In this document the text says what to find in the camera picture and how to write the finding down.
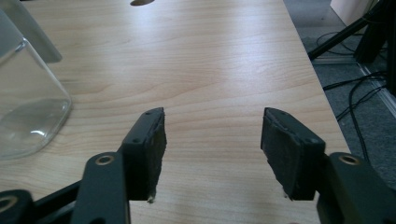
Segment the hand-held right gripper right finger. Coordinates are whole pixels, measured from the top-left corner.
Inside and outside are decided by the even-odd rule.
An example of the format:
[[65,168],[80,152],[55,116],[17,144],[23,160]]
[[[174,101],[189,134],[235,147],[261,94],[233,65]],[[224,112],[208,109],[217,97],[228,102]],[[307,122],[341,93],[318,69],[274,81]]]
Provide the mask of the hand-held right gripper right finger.
[[291,114],[265,107],[261,149],[291,200],[312,201],[325,142]]

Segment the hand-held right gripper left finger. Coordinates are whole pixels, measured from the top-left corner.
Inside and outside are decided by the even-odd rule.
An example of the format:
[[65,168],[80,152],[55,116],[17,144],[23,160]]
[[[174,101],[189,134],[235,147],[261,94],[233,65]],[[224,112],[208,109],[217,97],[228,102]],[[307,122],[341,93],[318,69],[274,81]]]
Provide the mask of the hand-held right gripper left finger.
[[119,148],[123,156],[127,197],[152,203],[162,171],[167,140],[162,107],[144,112]]

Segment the clear glass jar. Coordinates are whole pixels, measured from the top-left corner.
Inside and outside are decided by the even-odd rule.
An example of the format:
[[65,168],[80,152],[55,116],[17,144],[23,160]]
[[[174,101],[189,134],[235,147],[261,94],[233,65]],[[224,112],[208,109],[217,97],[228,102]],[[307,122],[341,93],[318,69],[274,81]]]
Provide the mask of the clear glass jar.
[[0,10],[0,160],[36,153],[61,129],[70,95]]

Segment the black tripod leg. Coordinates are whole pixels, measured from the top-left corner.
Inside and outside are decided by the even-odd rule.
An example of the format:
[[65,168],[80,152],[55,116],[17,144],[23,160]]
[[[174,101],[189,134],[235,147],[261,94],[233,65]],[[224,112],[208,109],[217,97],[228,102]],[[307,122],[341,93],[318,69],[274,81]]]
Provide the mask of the black tripod leg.
[[369,25],[383,25],[386,23],[386,18],[389,13],[394,9],[396,0],[379,0],[375,6],[365,13],[362,17],[352,22],[342,31],[317,46],[315,49],[307,53],[311,61],[315,60],[318,56],[322,55],[329,49],[332,49],[336,45],[340,44],[342,41],[350,37],[351,35],[357,33],[359,30],[363,29]]

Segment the beige box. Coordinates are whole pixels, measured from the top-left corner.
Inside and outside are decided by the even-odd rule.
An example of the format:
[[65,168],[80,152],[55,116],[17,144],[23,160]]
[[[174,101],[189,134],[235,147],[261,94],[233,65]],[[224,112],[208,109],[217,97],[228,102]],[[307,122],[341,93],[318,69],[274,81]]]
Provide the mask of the beige box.
[[330,6],[344,25],[367,13],[379,0],[332,0]]

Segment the grey flat panel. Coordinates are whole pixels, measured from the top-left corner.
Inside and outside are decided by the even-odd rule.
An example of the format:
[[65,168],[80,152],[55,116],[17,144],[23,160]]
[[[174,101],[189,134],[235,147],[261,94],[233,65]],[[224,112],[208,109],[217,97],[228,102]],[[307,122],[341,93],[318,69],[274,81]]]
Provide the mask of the grey flat panel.
[[58,63],[62,60],[61,53],[20,0],[0,0],[0,9],[7,14],[21,34],[30,41],[45,63]]

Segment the black stand post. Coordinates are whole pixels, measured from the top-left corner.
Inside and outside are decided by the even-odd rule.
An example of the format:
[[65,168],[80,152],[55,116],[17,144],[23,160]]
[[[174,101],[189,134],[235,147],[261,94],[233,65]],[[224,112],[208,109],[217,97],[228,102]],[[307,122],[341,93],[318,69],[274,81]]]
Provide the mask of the black stand post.
[[396,97],[396,0],[389,0],[387,37],[387,87]]

